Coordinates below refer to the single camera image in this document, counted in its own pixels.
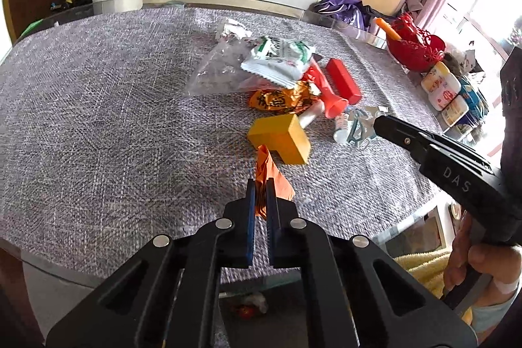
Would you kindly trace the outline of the person's right hand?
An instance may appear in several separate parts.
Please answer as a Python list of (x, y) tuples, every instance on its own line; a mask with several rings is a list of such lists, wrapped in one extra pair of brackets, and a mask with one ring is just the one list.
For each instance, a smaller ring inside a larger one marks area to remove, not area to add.
[(466, 277), (467, 266), (471, 266), (475, 271), (492, 277), (492, 282), (475, 305), (500, 305), (509, 300), (517, 288), (521, 276), (521, 248), (473, 245), (471, 226), (472, 216), (465, 213), (443, 273), (444, 289), (450, 291), (460, 285)]

